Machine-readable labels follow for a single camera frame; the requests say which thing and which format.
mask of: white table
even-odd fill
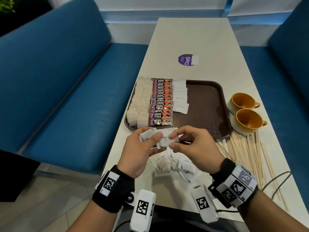
[[[178,57],[182,54],[198,55],[199,65],[181,65]],[[261,103],[256,111],[268,122],[261,128],[260,138],[269,152],[275,175],[290,170],[228,19],[160,18],[138,76],[216,81],[222,86],[226,101],[237,92],[250,94]],[[130,134],[122,120],[105,170],[117,164]],[[186,185],[176,172],[172,172],[171,177],[156,178],[153,171],[148,163],[144,173],[135,180],[137,192],[140,189],[153,191],[157,194],[156,205],[198,213],[191,196],[192,184]],[[210,175],[203,173],[199,182],[209,186]],[[309,227],[308,212],[292,177],[281,191],[288,204],[288,213]],[[217,200],[215,204],[218,209],[225,209]],[[243,221],[238,213],[219,215]]]

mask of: forearm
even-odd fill
[[[295,220],[261,190],[251,199],[248,207],[238,208],[241,217],[251,232],[308,232],[304,225]]]
[[[91,200],[67,232],[111,232],[116,216]]]

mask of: left hand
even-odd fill
[[[163,137],[161,132],[154,134],[145,142],[139,140],[139,135],[149,129],[151,129],[151,127],[139,128],[127,137],[120,160],[117,164],[120,171],[134,179],[143,173],[150,156],[166,150],[166,147],[160,149],[152,148]]]

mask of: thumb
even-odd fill
[[[187,153],[189,152],[190,145],[184,145],[181,143],[174,142],[169,145],[169,148],[171,148],[174,153],[180,152],[187,155]]]
[[[144,142],[144,144],[147,146],[147,148],[152,148],[154,145],[156,145],[161,138],[163,137],[162,132],[157,132],[153,136],[151,136],[147,141]]]

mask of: purple sticker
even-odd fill
[[[185,66],[193,66],[191,64],[192,62],[192,55],[193,54],[183,54],[183,55],[180,55],[178,57],[178,62],[182,65],[185,65]]]

